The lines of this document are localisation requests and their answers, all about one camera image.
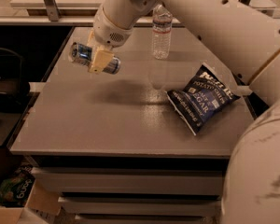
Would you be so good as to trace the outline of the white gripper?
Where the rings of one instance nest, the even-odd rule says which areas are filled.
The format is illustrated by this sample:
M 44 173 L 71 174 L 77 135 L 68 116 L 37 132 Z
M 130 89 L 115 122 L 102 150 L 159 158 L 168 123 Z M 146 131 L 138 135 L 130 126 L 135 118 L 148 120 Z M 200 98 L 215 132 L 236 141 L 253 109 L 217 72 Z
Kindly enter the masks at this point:
M 87 46 L 91 47 L 93 38 L 95 38 L 96 42 L 101 45 L 113 48 L 120 47 L 124 45 L 132 31 L 132 29 L 122 29 L 113 24 L 105 15 L 104 9 L 99 7 L 94 16 L 93 29 L 90 30 Z M 103 46 L 94 46 L 88 71 L 94 74 L 102 73 L 113 57 L 114 53 L 109 49 Z

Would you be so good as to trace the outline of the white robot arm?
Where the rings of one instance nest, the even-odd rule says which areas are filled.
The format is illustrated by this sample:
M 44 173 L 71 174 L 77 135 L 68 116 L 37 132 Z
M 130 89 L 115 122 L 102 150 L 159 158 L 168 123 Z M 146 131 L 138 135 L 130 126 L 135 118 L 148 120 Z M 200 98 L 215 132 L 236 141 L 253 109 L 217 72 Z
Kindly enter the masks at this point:
M 105 0 L 89 38 L 93 72 L 106 67 L 112 49 L 158 3 L 269 105 L 231 154 L 220 223 L 280 224 L 280 21 L 236 0 Z

